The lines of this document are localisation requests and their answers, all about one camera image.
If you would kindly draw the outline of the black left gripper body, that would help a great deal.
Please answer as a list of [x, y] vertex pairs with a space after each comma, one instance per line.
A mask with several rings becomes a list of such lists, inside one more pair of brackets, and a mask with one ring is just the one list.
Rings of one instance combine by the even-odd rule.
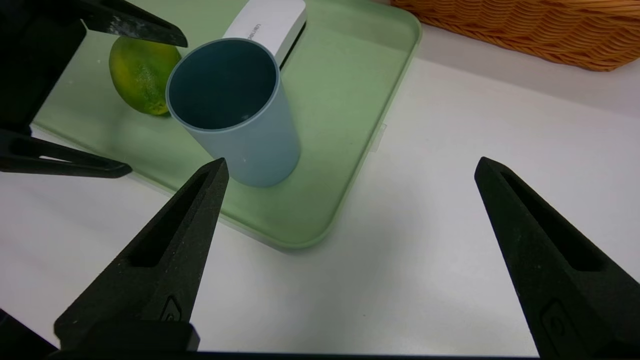
[[30, 125], [80, 47], [87, 30], [70, 0], [0, 3], [0, 127]]

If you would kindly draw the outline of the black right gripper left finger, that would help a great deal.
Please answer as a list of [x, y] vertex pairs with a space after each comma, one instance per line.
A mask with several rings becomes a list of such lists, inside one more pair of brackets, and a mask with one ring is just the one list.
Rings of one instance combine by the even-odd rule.
[[54, 323], [62, 351], [197, 350], [190, 318], [229, 171], [208, 162]]

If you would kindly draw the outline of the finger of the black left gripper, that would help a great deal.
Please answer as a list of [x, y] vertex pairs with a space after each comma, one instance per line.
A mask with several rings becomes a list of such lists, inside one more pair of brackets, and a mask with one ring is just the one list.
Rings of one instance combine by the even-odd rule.
[[124, 162], [2, 129], [0, 171], [117, 179], [132, 173], [133, 169]]
[[176, 25], [126, 0], [76, 0], [75, 9], [92, 31], [181, 48], [189, 46]]

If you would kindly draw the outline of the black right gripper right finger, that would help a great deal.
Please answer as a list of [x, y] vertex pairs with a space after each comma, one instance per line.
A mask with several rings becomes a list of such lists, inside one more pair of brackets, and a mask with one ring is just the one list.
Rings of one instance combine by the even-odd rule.
[[637, 359], [638, 281], [504, 164], [474, 180], [539, 357]]

